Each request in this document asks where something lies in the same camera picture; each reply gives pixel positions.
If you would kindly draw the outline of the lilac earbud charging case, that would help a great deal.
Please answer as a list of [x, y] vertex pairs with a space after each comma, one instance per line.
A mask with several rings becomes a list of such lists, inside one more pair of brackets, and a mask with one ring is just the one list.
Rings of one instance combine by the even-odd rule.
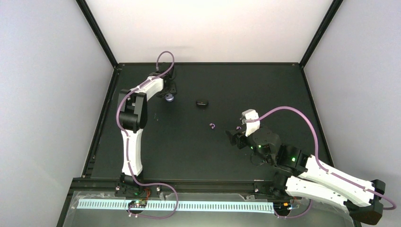
[[173, 94], [166, 94], [165, 95], [165, 100], [167, 102], [173, 102], [174, 101], [174, 95]]

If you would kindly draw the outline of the black earbud charging case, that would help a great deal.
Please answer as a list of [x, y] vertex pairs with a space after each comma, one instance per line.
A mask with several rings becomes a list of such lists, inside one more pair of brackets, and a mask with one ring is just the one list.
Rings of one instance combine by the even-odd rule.
[[196, 99], [195, 104], [198, 108], [206, 108], [209, 106], [209, 101], [207, 99]]

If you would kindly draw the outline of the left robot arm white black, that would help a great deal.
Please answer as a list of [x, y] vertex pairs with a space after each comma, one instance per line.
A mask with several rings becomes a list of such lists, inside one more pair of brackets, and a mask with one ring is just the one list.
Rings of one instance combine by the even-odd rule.
[[177, 94], [174, 71], [156, 71], [144, 82], [119, 93], [116, 121], [123, 139], [123, 166], [116, 193], [139, 196], [145, 191], [139, 183], [142, 173], [141, 138], [148, 121], [148, 100], [154, 96], [173, 100]]

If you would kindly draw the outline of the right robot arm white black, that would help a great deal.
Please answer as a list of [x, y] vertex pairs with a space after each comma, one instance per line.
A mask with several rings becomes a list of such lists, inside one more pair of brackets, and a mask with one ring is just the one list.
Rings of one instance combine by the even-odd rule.
[[269, 196], [282, 201], [303, 197], [326, 203], [368, 225], [376, 225], [383, 216], [384, 206], [378, 196], [385, 192], [383, 181], [339, 178], [339, 170], [317, 164], [315, 156], [282, 143], [279, 135], [266, 127], [250, 135], [246, 135], [246, 129], [227, 130], [226, 134], [231, 145], [251, 149], [263, 164], [277, 169], [264, 185]]

